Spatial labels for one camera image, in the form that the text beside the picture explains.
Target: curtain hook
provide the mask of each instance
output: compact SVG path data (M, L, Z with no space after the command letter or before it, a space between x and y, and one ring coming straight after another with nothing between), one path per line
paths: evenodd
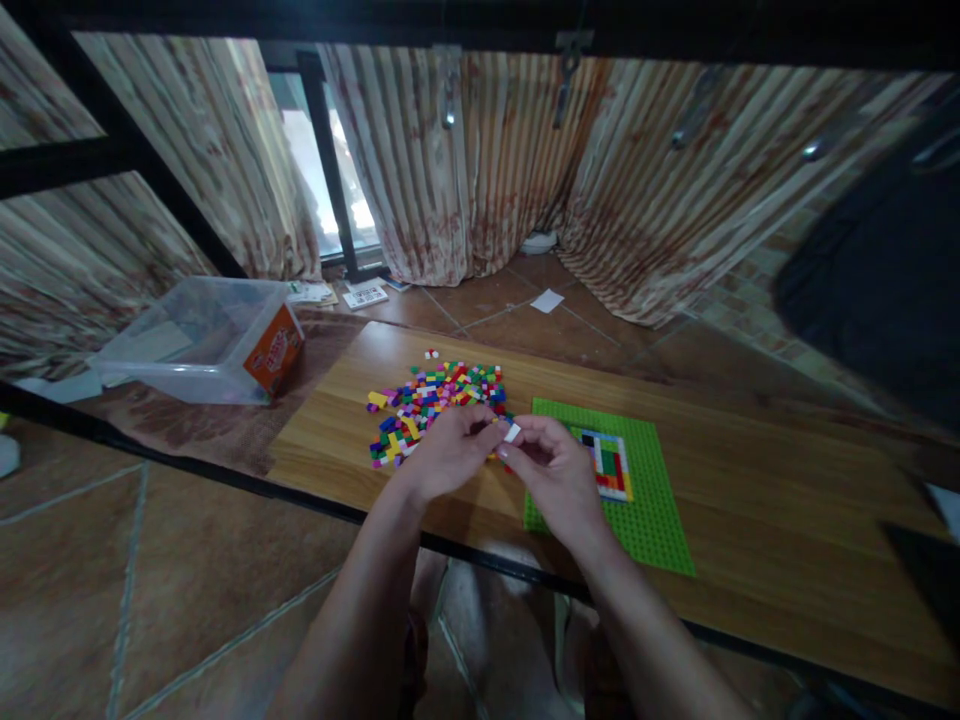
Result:
M454 105L457 86L460 84L460 58L463 48L459 45L434 45L433 51L440 58L440 97L437 102L440 127L449 130L457 121Z
M557 47L563 49L560 55L560 92L557 94L557 110L553 115L553 129L559 130L567 114L570 102L570 83L574 73L580 67L581 50L590 47L593 42L593 30L563 31L557 33Z
M860 83L850 97L845 110L827 123L819 135L803 146L803 161L812 163L825 157L850 130L860 124L860 111L887 86L889 77L885 73Z
M720 95L718 91L726 67L726 65L708 65L700 73L700 77L693 86L690 103L670 139L674 150L683 150L700 134Z

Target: hand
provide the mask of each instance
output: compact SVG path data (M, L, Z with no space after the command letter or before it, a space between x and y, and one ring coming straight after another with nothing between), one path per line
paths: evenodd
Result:
M476 474L506 436L507 423L492 422L495 417L485 405L447 408L394 479L408 483L424 504L453 492ZM483 423L486 427L472 434L474 427Z
M593 458L555 418L519 415L514 421L520 434L513 445L499 445L497 454L527 486L554 537L577 557L610 534Z

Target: window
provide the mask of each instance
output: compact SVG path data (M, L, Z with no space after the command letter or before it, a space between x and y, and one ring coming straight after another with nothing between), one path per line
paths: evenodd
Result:
M280 108L280 114L283 117L284 134L290 143L290 150L302 176L303 184L307 189L307 199L311 203L311 209L317 219L320 257L334 258L340 256L343 254L343 247L339 227L337 226L333 203L330 200L330 193L327 190L327 180L323 172L323 164L320 161L317 135L314 132L310 110L307 107L303 80L299 73L272 72L270 73L270 85L277 106ZM333 134L340 181L351 222L350 235L353 238L353 247L355 250L378 248L380 238L377 237L373 216L360 187L360 179L353 163L353 157L347 147L347 138L343 132L343 125L340 123L340 116L334 107L329 86L323 83L323 87L329 111L327 122Z

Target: forearm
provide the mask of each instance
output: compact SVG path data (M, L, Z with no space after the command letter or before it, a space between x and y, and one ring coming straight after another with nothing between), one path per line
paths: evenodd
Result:
M752 717L606 526L590 533L574 556L638 714L671 720Z
M396 714L425 505L398 472L367 516L274 700L283 718Z

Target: left hand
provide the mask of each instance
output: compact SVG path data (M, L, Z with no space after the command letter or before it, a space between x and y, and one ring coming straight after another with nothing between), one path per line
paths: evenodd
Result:
M463 405L443 411L416 451L397 470L391 482L409 484L424 504L464 485L506 436L505 422L485 405ZM487 423L476 435L473 427Z

